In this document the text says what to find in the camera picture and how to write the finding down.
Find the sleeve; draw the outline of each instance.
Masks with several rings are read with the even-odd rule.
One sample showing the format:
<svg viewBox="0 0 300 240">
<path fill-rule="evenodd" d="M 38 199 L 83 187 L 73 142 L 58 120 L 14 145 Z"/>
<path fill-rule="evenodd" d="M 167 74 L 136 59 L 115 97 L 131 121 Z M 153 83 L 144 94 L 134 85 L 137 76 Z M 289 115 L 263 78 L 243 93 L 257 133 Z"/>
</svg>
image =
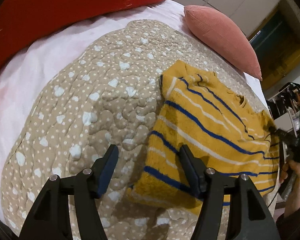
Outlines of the sleeve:
<svg viewBox="0 0 300 240">
<path fill-rule="evenodd" d="M 282 214 L 276 222 L 281 240 L 299 239 L 300 208 L 288 217 Z"/>
</svg>

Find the quilted bedspread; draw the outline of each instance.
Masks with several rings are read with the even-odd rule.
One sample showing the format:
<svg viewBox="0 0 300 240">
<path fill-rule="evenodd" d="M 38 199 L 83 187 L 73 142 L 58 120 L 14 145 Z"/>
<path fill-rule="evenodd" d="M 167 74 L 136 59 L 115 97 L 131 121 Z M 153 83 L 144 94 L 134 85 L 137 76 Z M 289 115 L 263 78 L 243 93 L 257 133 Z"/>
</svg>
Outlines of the quilted bedspread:
<svg viewBox="0 0 300 240">
<path fill-rule="evenodd" d="M 96 201 L 108 239 L 191 237 L 194 214 L 132 203 L 125 196 L 141 173 L 147 136 L 162 105 L 158 77 L 177 59 L 215 71 L 256 112 L 264 109 L 233 67 L 166 24 L 137 20 L 102 36 L 43 88 L 7 158 L 2 209 L 17 235 L 50 175 L 73 176 L 116 144 L 119 161 L 107 192 Z M 74 239 L 80 239 L 73 198 L 69 209 Z M 225 236 L 228 211 L 223 210 L 219 239 Z"/>
</svg>

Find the sweater cuff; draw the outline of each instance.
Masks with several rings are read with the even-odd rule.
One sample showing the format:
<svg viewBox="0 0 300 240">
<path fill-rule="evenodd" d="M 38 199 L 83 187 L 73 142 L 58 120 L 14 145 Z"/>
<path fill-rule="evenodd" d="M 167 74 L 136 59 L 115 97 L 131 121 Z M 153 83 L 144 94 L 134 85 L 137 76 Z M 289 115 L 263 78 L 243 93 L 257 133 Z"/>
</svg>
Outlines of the sweater cuff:
<svg viewBox="0 0 300 240">
<path fill-rule="evenodd" d="M 276 222 L 277 229 L 282 239 L 288 239 L 300 225 L 300 208 L 288 217 L 282 214 Z"/>
</svg>

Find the screw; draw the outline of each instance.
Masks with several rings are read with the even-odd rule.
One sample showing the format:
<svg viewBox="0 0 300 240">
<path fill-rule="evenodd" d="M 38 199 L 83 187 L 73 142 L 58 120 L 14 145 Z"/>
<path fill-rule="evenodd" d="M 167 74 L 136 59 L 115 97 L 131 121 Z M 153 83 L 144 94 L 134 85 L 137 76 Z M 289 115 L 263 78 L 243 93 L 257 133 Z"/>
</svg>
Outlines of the screw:
<svg viewBox="0 0 300 240">
<path fill-rule="evenodd" d="M 215 174 L 215 170 L 213 168 L 207 168 L 206 172 L 210 175 Z"/>
<path fill-rule="evenodd" d="M 248 180 L 249 179 L 249 176 L 247 174 L 241 174 L 240 177 L 243 180 Z"/>
<path fill-rule="evenodd" d="M 49 179 L 50 179 L 51 181 L 55 181 L 55 180 L 57 180 L 57 178 L 58 178 L 58 175 L 53 174 L 53 175 L 50 176 Z"/>
<path fill-rule="evenodd" d="M 82 173 L 85 174 L 85 175 L 89 175 L 91 172 L 92 172 L 92 170 L 90 168 L 86 168 L 86 169 L 83 170 Z"/>
</svg>

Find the pillow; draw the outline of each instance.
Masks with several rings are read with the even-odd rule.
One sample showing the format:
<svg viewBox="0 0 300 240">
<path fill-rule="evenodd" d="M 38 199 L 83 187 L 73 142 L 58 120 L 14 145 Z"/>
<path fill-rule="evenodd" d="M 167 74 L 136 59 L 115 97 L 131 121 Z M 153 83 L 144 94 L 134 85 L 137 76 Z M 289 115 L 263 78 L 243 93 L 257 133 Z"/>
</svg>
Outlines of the pillow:
<svg viewBox="0 0 300 240">
<path fill-rule="evenodd" d="M 223 13 L 206 6 L 185 6 L 191 32 L 243 72 L 262 81 L 260 65 L 240 28 Z"/>
<path fill-rule="evenodd" d="M 33 41 L 93 16 L 162 0 L 5 0 L 0 6 L 0 67 Z"/>
</svg>

